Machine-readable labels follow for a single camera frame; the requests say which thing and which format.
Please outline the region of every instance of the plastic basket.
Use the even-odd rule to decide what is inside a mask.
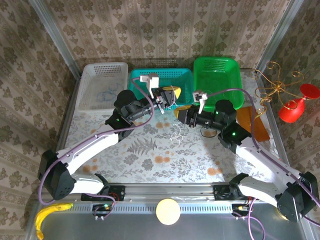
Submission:
[[[75,109],[84,113],[113,111],[118,93],[127,89],[125,62],[88,64],[80,80]]]
[[[242,88],[240,68],[238,63],[227,57],[199,57],[193,64],[194,89],[206,93],[216,93],[224,89]],[[228,91],[224,94],[209,97],[204,109],[213,111],[219,100],[230,100],[235,109],[244,104],[241,91]]]
[[[175,101],[178,106],[190,105],[194,102],[192,93],[194,91],[194,80],[192,72],[188,68],[144,68],[135,69],[131,72],[130,79],[137,78],[140,75],[149,75],[150,73],[158,74],[159,87],[175,86],[181,88],[180,97]],[[145,82],[135,81],[145,93],[149,93]],[[138,100],[144,96],[129,81],[128,89],[133,91]]]

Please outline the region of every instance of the metal plate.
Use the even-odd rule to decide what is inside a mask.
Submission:
[[[214,203],[197,204],[191,212],[182,212],[180,219],[174,225],[161,224],[156,215],[151,212],[143,214],[142,208],[118,214],[112,214],[104,221],[95,221],[86,206],[81,204],[84,210],[77,208],[75,211],[58,212],[49,215],[43,222],[42,231],[46,240],[248,240],[247,220],[238,219],[229,213],[206,214],[201,213],[202,207],[212,206]],[[118,204],[119,207],[134,207],[130,203]],[[293,223],[283,220],[277,215],[276,209],[265,203],[254,205],[253,216],[263,223],[266,230],[266,239],[290,239],[306,240],[301,223]],[[258,224],[252,223],[255,239],[262,239],[262,233]]]

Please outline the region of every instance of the gold wire decoration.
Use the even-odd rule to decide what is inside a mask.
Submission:
[[[271,81],[260,70],[254,69],[252,71],[251,77],[253,79],[257,80],[259,78],[258,74],[260,74],[262,77],[264,77],[270,83],[270,87],[257,87],[254,91],[254,94],[260,99],[260,105],[263,107],[263,110],[258,112],[254,119],[256,119],[256,118],[260,117],[261,115],[263,115],[264,113],[266,113],[267,106],[265,103],[269,103],[272,100],[272,97],[274,94],[278,95],[280,103],[282,104],[283,107],[285,107],[288,110],[295,109],[298,106],[298,104],[296,101],[290,100],[289,103],[290,102],[294,103],[294,107],[285,106],[285,104],[283,103],[283,101],[280,97],[280,93],[286,93],[286,94],[294,96],[298,99],[307,100],[307,98],[305,98],[305,97],[295,95],[295,94],[288,92],[286,90],[286,88],[288,86],[301,83],[305,80],[305,76],[301,72],[293,71],[291,74],[294,78],[297,78],[297,81],[289,83],[289,84],[285,84],[283,81],[280,80],[281,66],[279,65],[279,63],[277,63],[275,61],[269,61],[266,64],[266,67],[270,70],[272,70],[274,68],[278,68],[278,75],[277,75],[277,79],[275,81]]]

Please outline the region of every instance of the banana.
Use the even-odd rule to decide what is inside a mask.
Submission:
[[[44,234],[41,231],[41,224],[45,220],[45,218],[57,211],[65,211],[70,209],[73,206],[72,203],[55,203],[50,206],[47,206],[43,209],[41,209],[38,214],[35,217],[35,230],[36,230],[36,236],[38,237],[39,240],[44,239]]]

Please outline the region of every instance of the wall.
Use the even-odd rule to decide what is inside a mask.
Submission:
[[[24,239],[41,154],[55,149],[74,79],[26,0],[0,1],[0,239]]]
[[[282,66],[280,78],[286,84],[294,81],[292,71],[300,71],[305,83],[320,88],[319,16],[320,0],[305,0],[272,57]],[[301,96],[300,85],[292,85],[287,90]],[[294,98],[285,93],[280,97],[284,103]],[[305,112],[295,123],[285,123],[277,117],[282,107],[277,97],[273,98],[271,106],[291,165],[301,172],[312,172],[320,183],[320,98],[305,103]],[[319,209],[315,215],[319,222]]]
[[[79,67],[184,66],[229,56],[253,68],[289,0],[45,0]]]

